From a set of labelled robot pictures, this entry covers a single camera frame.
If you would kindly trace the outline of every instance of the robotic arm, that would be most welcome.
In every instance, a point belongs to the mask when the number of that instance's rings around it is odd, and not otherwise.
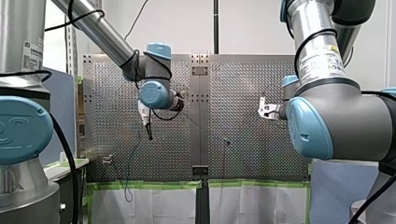
[[[349,224],[369,205],[365,223],[396,222],[396,91],[361,91],[344,70],[374,7],[375,0],[283,1],[281,20],[294,34],[296,75],[283,79],[283,105],[262,98],[259,109],[264,118],[288,120],[302,156],[379,162],[370,197]]]
[[[67,14],[70,0],[52,2]],[[86,0],[73,2],[74,18],[92,11],[95,11],[95,8]],[[93,13],[76,21],[75,25],[122,69],[126,79],[145,80],[139,93],[143,105],[151,109],[182,110],[183,101],[170,89],[172,55],[167,45],[149,44],[145,55],[139,56],[138,51],[133,50],[100,13]]]

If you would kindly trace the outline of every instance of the black cable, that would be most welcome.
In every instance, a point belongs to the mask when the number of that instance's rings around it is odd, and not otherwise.
[[[181,112],[180,110],[177,111],[177,113],[171,118],[161,118],[160,116],[158,116],[158,114],[155,112],[155,110],[152,110],[152,113],[155,115],[155,117],[157,117],[157,119],[165,120],[165,121],[169,121],[169,120],[173,120],[173,119],[177,118],[177,116],[180,114],[180,112]]]
[[[52,26],[52,27],[50,27],[50,28],[45,29],[44,31],[45,31],[45,32],[48,32],[48,31],[53,31],[53,30],[56,30],[56,29],[59,29],[59,28],[62,28],[62,27],[66,27],[66,26],[68,26],[68,25],[74,24],[74,22],[76,22],[76,21],[80,21],[80,20],[82,20],[82,19],[84,19],[84,18],[86,18],[86,17],[88,17],[88,16],[91,16],[91,14],[96,13],[96,12],[99,12],[99,13],[102,14],[102,15],[101,15],[101,18],[103,18],[103,17],[105,16],[105,12],[104,12],[102,9],[96,9],[96,10],[94,10],[94,11],[91,11],[91,12],[87,13],[87,14],[84,14],[84,15],[82,15],[82,16],[77,17],[77,18],[75,18],[75,19],[72,20],[72,21],[66,22],[65,24],[61,24],[61,25],[57,25],[57,26]]]
[[[367,94],[380,95],[380,96],[383,96],[383,97],[387,97],[390,100],[396,101],[396,96],[394,96],[394,95],[392,95],[390,93],[387,93],[387,92],[383,92],[383,91],[362,91],[361,94],[365,94],[365,95],[367,95]]]
[[[335,37],[338,36],[338,33],[336,30],[334,30],[333,28],[327,28],[327,29],[322,29],[319,30],[317,32],[314,32],[312,35],[310,35],[309,37],[307,37],[303,43],[301,43],[300,47],[297,49],[296,51],[296,56],[294,57],[294,72],[296,74],[296,76],[299,76],[298,73],[298,61],[300,59],[300,54],[303,51],[303,49],[305,48],[306,44],[309,43],[309,41],[315,39],[316,37],[320,36],[320,35],[335,35]]]
[[[348,58],[348,60],[347,60],[347,62],[346,62],[346,65],[344,65],[345,68],[346,68],[346,67],[350,64],[350,62],[352,61],[353,49],[354,49],[354,47],[352,47],[352,49],[351,49],[351,51],[350,51],[350,53],[349,53],[349,58]]]
[[[146,130],[148,132],[148,140],[152,140],[152,130],[151,130],[151,109],[148,110],[148,124],[146,124]]]
[[[69,162],[70,166],[70,175],[72,177],[72,184],[73,184],[73,217],[72,223],[78,224],[78,201],[79,201],[79,193],[78,193],[78,172],[76,168],[76,164],[73,158],[73,152],[70,148],[69,144],[67,143],[66,137],[64,136],[64,132],[62,131],[61,126],[59,125],[58,121],[52,114],[50,114],[53,123],[53,129],[55,130],[56,134],[61,141],[62,147],[64,148],[64,154]]]
[[[131,162],[132,162],[132,157],[136,153],[137,149],[140,146],[140,143],[142,142],[142,136],[140,135],[140,132],[137,131],[137,136],[138,136],[138,142],[136,146],[134,147],[134,150],[132,150],[131,154],[128,156],[128,169],[127,169],[127,176],[125,176],[125,188],[124,188],[124,198],[127,203],[131,203],[134,200],[134,195],[132,194],[131,190],[128,188],[129,185],[129,179],[131,178]],[[131,199],[128,199],[126,192],[129,192],[131,195]]]
[[[140,8],[140,11],[139,11],[139,13],[137,14],[136,19],[134,19],[134,24],[132,25],[132,27],[131,27],[131,29],[129,30],[128,34],[126,34],[126,36],[124,37],[124,40],[126,40],[126,39],[128,38],[128,36],[132,33],[132,30],[134,29],[134,26],[136,25],[137,21],[139,20],[140,15],[142,14],[143,9],[145,8],[146,3],[147,3],[148,1],[149,1],[149,0],[146,0],[145,3],[143,4],[143,6]]]
[[[133,55],[132,57],[133,57],[132,59],[134,60],[134,74],[135,74],[136,76],[140,77],[140,79],[143,79],[143,77],[139,75],[139,66],[140,66],[139,57],[140,57],[140,51],[139,51],[138,49],[135,49],[135,50],[134,50],[134,55]],[[140,90],[139,85],[137,85],[136,77],[134,78],[134,85],[136,86],[136,88],[137,88],[138,90]]]
[[[292,39],[294,39],[294,34],[293,34],[293,32],[291,31],[289,19],[286,19],[286,27],[288,28],[289,35],[291,36]]]
[[[42,82],[47,81],[52,77],[52,73],[48,70],[35,70],[30,72],[9,72],[9,73],[0,73],[0,77],[22,77],[22,76],[32,76],[32,75],[40,75],[40,74],[47,74],[43,79]]]
[[[74,0],[70,0],[70,1],[69,1],[69,6],[67,7],[67,17],[69,18],[70,22],[71,22],[76,28],[78,28],[78,27],[74,24],[74,20],[73,20],[73,4],[74,4]]]
[[[219,54],[219,0],[213,0],[213,27],[215,54]]]
[[[396,181],[396,175],[393,175],[387,183],[385,183],[375,194],[373,194],[356,212],[356,214],[349,220],[348,224],[356,224],[361,214],[367,209],[367,207],[378,199],[387,189],[389,189]]]

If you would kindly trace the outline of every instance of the perforated metal panel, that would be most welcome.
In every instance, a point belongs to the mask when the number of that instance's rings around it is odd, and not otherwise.
[[[209,176],[304,180],[307,160],[292,148],[285,121],[260,119],[261,96],[281,103],[291,56],[210,57]]]
[[[258,115],[261,96],[280,103],[292,56],[191,57],[198,56],[173,56],[173,89],[189,99],[177,119],[153,120],[152,142],[137,112],[134,83],[107,56],[84,59],[89,181],[192,179],[193,165],[208,165],[209,178],[306,180],[308,160],[292,149],[286,123]],[[191,73],[205,67],[205,75]],[[104,163],[110,155],[111,163]]]
[[[188,91],[188,61],[188,56],[176,56],[172,62],[173,90]],[[89,181],[191,179],[190,123],[185,116],[172,121],[152,118],[154,140],[149,141],[137,111],[134,83],[104,55],[86,56],[84,76]],[[165,118],[174,115],[158,113]],[[189,113],[188,103],[183,113]]]

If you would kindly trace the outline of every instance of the green stripe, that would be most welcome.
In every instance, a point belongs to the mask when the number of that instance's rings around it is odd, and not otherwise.
[[[210,188],[229,188],[242,186],[257,186],[269,188],[286,188],[286,189],[308,189],[309,182],[283,182],[283,181],[265,181],[265,180],[209,180]]]
[[[92,190],[125,189],[126,181],[109,183],[89,183],[88,188]],[[128,181],[128,189],[199,189],[201,181],[180,182],[145,182]]]

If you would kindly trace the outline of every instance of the metal pole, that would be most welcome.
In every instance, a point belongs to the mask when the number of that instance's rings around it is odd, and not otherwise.
[[[214,0],[215,54],[219,54],[219,0]]]

